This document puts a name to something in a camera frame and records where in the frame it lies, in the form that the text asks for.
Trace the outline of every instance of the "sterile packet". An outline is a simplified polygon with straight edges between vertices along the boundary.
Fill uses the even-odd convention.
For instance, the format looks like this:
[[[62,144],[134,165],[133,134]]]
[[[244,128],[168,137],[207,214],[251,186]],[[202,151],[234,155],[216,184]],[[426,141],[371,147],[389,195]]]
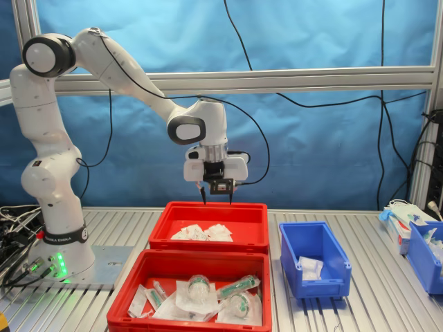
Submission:
[[[432,242],[429,243],[429,249],[431,249],[435,258],[438,259],[440,261],[440,263],[443,265],[443,249],[441,249],[439,246],[435,245]],[[440,277],[441,276],[443,276],[443,269],[440,272]]]
[[[432,230],[429,230],[425,235],[423,235],[423,240],[426,242],[426,244],[429,244],[431,242],[432,236],[434,235],[437,228],[433,228]]]
[[[258,285],[260,285],[260,279],[254,277],[253,275],[247,275],[233,284],[219,288],[217,290],[217,298],[226,299],[231,295],[241,293],[242,291],[247,291],[248,289],[257,287]]]
[[[176,304],[177,292],[173,292],[159,307],[159,309],[153,314],[152,318],[158,320],[182,320],[186,322],[207,322],[218,312],[218,307],[215,313],[209,313],[202,315],[199,313],[190,313],[180,309]]]
[[[177,299],[175,304],[181,310],[191,313],[207,315],[218,311],[219,302],[215,284],[209,284],[201,279],[192,279],[189,282],[177,283]]]
[[[262,301],[248,291],[221,301],[216,323],[262,326]]]
[[[205,234],[208,235],[209,241],[224,241],[224,242],[233,242],[230,235],[232,232],[226,228],[225,225],[220,225],[219,223],[214,226],[210,226],[207,230],[205,230]]]
[[[322,261],[300,256],[298,262],[302,266],[302,280],[321,280]]]
[[[152,305],[152,308],[157,311],[157,309],[159,309],[160,305],[163,303],[163,298],[160,296],[159,292],[157,292],[154,288],[149,288],[145,290],[145,294]]]
[[[198,225],[189,225],[184,227],[180,232],[172,235],[171,240],[195,240],[207,241],[208,235]]]
[[[143,308],[145,308],[146,304],[146,288],[143,285],[138,285],[136,294],[132,299],[131,305],[127,310],[127,313],[132,318],[139,318],[142,315]]]

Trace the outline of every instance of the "blue plastic bin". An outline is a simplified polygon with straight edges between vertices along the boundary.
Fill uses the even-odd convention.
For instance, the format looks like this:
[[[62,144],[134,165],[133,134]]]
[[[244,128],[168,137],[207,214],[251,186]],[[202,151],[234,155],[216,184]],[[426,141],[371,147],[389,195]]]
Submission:
[[[296,299],[349,295],[351,263],[326,222],[281,223],[286,278]],[[323,261],[321,280],[302,280],[300,256]]]
[[[437,228],[433,237],[443,240],[443,223],[427,221],[427,224],[426,226],[416,226],[414,223],[410,223],[411,232],[407,257],[424,290],[428,294],[443,294],[443,278],[440,277],[442,265],[423,240],[423,235],[433,228]]]

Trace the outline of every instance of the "white packet in blue bin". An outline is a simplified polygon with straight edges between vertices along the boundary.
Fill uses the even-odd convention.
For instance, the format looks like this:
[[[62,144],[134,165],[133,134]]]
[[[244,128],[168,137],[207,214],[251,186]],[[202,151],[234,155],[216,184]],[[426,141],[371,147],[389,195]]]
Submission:
[[[300,256],[298,262],[302,266],[302,280],[321,280],[322,261]]]

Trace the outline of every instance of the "red plastic bin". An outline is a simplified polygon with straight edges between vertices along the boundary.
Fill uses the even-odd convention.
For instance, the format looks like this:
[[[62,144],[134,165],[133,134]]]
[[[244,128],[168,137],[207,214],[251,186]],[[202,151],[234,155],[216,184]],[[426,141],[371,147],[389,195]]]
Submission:
[[[171,240],[183,227],[202,230],[218,223],[231,232],[233,242]],[[170,202],[150,236],[150,248],[217,252],[268,253],[268,214],[265,204]]]
[[[153,280],[160,281],[168,295],[176,290],[176,280],[189,280],[193,275],[207,276],[216,289],[237,281],[245,275],[257,273],[262,281],[262,326],[244,326],[209,322],[179,322],[154,318],[131,318],[127,314],[139,284],[152,288]],[[110,332],[238,332],[272,331],[271,286],[267,255],[241,252],[190,252],[178,250],[144,250],[138,256],[123,287],[107,314]],[[152,309],[149,301],[143,312]]]

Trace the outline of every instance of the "medical package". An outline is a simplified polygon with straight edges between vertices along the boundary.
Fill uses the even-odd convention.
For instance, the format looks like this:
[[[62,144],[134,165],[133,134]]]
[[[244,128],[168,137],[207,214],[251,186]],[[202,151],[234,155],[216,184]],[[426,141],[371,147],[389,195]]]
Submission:
[[[221,301],[216,323],[262,326],[262,301],[248,291]]]
[[[410,204],[403,200],[393,200],[389,202],[386,209],[389,209],[403,224],[409,228],[409,222],[417,226],[427,225],[427,221],[437,221],[433,217],[424,213],[415,204]]]
[[[388,208],[385,208],[379,215],[379,219],[388,230],[388,234],[392,242],[394,242],[396,251],[401,255],[406,255],[409,250],[410,241],[409,224],[400,221]]]
[[[226,228],[225,225],[220,225],[219,223],[214,226],[210,226],[205,230],[205,234],[208,235],[209,241],[223,241],[223,242],[233,242],[230,237],[232,232]]]
[[[437,228],[433,228],[432,230],[429,230],[425,235],[423,235],[423,240],[426,242],[426,244],[429,244],[432,240],[432,236],[434,235]]]
[[[215,284],[210,284],[202,275],[191,277],[188,282],[177,280],[177,299],[175,304],[181,310],[207,315],[218,312],[219,302]]]
[[[232,232],[225,225],[210,226],[203,231],[199,225],[189,225],[172,235],[171,240],[194,240],[194,241],[221,241],[233,242],[230,237]]]
[[[153,285],[154,285],[154,288],[157,291],[157,293],[163,299],[163,301],[168,298],[168,295],[166,294],[165,290],[163,289],[163,287],[160,285],[160,283],[158,281],[154,280]]]
[[[184,227],[180,232],[172,235],[171,240],[194,240],[194,241],[207,241],[208,235],[198,225],[190,225]]]
[[[302,280],[321,280],[322,261],[300,256],[298,262],[302,266]]]
[[[246,291],[248,289],[257,287],[260,285],[260,280],[253,276],[253,275],[247,275],[237,282],[234,282],[232,284],[229,284],[225,287],[221,287],[217,290],[217,298],[218,299],[226,299],[227,297],[241,293],[242,291]]]
[[[154,289],[149,288],[145,290],[146,297],[150,304],[152,305],[152,308],[154,308],[155,311],[159,309],[159,306],[163,302],[163,298],[160,296],[160,294]]]
[[[207,322],[216,313],[209,313],[207,315],[200,313],[191,313],[189,311],[185,311],[180,309],[176,305],[177,301],[177,292],[173,292],[171,296],[169,296],[159,307],[159,309],[153,314],[152,318],[156,318],[159,320],[182,320],[187,322]]]
[[[146,301],[146,288],[143,287],[143,285],[139,285],[127,311],[128,315],[132,318],[140,318],[143,314],[143,308],[145,308]]]

